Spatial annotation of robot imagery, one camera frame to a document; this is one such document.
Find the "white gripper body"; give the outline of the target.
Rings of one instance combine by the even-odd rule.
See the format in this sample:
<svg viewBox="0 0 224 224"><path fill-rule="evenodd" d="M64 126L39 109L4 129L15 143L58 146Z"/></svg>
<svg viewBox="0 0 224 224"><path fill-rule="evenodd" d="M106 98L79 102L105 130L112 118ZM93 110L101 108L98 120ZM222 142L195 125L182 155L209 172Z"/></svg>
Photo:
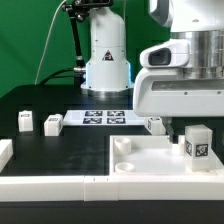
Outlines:
<svg viewBox="0 0 224 224"><path fill-rule="evenodd" d="M140 117L222 117L224 79L185 79L187 40L171 39L140 54L133 110Z"/></svg>

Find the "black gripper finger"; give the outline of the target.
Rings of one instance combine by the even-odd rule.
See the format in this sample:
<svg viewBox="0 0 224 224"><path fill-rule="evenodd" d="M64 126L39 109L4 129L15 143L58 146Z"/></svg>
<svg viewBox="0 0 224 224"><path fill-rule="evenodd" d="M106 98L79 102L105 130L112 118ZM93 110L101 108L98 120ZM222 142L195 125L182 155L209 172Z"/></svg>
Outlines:
<svg viewBox="0 0 224 224"><path fill-rule="evenodd" d="M178 135L175 132L175 123L171 117L163 117L162 124L169 136L169 141L173 144L178 143Z"/></svg>

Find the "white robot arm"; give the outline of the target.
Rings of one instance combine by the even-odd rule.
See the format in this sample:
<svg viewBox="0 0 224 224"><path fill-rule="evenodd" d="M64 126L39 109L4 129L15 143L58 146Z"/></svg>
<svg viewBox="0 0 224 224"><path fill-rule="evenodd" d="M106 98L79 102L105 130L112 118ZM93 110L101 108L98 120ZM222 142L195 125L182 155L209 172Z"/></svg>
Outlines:
<svg viewBox="0 0 224 224"><path fill-rule="evenodd" d="M224 117L224 0L148 0L170 38L140 54L133 109L141 117Z"/></svg>

